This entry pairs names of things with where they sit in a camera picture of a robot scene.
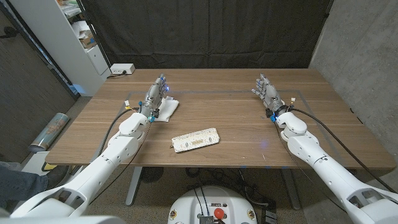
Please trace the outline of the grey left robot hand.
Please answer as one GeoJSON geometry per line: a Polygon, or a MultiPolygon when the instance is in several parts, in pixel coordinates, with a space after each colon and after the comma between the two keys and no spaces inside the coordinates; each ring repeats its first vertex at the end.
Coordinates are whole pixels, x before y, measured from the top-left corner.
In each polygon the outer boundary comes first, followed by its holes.
{"type": "Polygon", "coordinates": [[[145,115],[151,123],[159,117],[159,107],[162,103],[164,94],[168,90],[169,87],[166,84],[166,77],[164,73],[161,73],[149,88],[144,101],[140,105],[140,114],[145,115]]]}

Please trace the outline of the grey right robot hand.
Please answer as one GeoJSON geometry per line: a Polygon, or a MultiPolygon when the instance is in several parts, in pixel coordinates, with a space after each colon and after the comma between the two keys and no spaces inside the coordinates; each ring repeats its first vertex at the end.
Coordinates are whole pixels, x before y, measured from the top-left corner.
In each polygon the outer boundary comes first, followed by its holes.
{"type": "Polygon", "coordinates": [[[268,118],[271,116],[277,118],[281,114],[287,112],[287,106],[280,97],[275,86],[263,73],[256,79],[256,87],[252,89],[252,92],[262,100],[268,118]]]}

